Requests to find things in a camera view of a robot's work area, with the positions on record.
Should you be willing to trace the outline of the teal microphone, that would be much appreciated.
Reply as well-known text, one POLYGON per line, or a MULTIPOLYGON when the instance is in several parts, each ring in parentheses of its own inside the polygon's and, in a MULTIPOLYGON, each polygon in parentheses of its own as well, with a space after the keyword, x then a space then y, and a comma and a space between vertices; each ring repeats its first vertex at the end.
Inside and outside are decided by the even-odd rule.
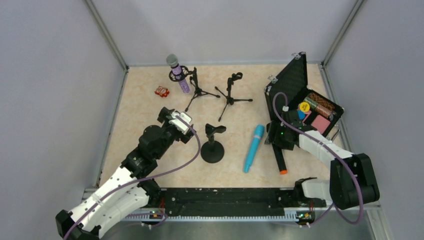
POLYGON ((265 126, 258 124, 253 132, 253 136, 252 136, 252 141, 251 144, 249 146, 245 161, 244 161, 244 166, 243 166, 243 172, 245 174, 247 174, 254 162, 256 153, 259 149, 259 145, 261 143, 262 137, 264 135, 265 132, 265 126))

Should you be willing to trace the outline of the black microphone orange end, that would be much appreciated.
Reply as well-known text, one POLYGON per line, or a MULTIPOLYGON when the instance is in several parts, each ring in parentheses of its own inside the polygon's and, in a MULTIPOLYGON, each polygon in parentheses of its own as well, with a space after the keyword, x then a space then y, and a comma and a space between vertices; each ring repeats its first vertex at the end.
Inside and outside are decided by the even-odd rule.
POLYGON ((274 144, 272 145, 272 149, 277 162, 279 174, 286 175, 288 173, 288 170, 284 159, 283 150, 274 144))

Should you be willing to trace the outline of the round base microphone stand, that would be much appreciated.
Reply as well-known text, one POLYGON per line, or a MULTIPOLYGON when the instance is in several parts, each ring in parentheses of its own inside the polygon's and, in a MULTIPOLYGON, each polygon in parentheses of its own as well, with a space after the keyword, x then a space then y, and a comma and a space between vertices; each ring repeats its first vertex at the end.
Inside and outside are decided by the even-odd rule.
POLYGON ((212 126, 209 123, 205 125, 207 142, 202 145, 200 150, 200 155, 205 162, 215 164, 223 159, 225 148, 220 142, 215 140, 215 134, 222 134, 226 130, 227 127, 223 125, 212 126))

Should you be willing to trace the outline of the shock mount tripod stand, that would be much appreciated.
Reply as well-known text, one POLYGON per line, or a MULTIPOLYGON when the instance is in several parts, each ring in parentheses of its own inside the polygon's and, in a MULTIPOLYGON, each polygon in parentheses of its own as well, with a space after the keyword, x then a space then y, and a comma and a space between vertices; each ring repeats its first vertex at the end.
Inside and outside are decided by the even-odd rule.
POLYGON ((197 70, 196 67, 194 67, 193 70, 189 70, 185 65, 181 65, 181 67, 183 68, 183 72, 186 75, 185 79, 187 80, 187 78, 189 78, 190 84, 194 87, 193 96, 190 99, 190 102, 188 103, 187 107, 185 108, 185 110, 184 110, 185 112, 187 112, 189 110, 193 100, 196 99, 196 98, 206 96, 206 95, 210 95, 210 96, 214 96, 216 98, 220 98, 220 96, 218 94, 214 94, 214 93, 205 91, 202 88, 200 88, 199 80, 198 80, 198 70, 197 70))

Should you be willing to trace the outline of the purple glitter microphone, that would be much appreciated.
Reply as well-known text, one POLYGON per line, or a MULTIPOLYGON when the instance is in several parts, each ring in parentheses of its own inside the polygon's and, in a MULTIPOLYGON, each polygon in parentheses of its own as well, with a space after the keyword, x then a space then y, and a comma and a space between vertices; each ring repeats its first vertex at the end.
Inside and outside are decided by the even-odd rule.
POLYGON ((170 80, 178 83, 182 92, 188 94, 190 92, 190 87, 187 83, 184 69, 180 66, 177 56, 173 53, 169 54, 166 57, 166 62, 171 67, 171 72, 169 74, 170 80))

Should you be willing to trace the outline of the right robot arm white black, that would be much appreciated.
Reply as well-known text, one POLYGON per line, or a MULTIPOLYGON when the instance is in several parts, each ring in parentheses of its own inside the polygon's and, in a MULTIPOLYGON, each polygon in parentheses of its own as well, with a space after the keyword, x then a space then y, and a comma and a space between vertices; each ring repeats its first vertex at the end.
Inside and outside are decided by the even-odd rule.
POLYGON ((303 199, 331 201, 340 210, 376 202, 380 190, 370 157, 354 154, 326 139, 317 128, 305 124, 297 111, 282 113, 266 127, 266 144, 271 145, 278 166, 285 164, 283 151, 298 147, 316 157, 329 169, 329 179, 307 177, 295 182, 303 199))

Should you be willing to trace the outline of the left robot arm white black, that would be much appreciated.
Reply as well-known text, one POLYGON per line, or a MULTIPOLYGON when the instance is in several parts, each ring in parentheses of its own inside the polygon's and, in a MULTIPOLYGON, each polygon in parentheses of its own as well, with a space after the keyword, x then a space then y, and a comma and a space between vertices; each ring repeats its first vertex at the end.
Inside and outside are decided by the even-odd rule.
POLYGON ((55 217, 64 240, 99 240, 136 209, 160 202, 161 188, 150 173, 175 141, 186 144, 194 135, 192 117, 163 107, 161 125, 145 128, 133 149, 112 176, 78 206, 55 217))

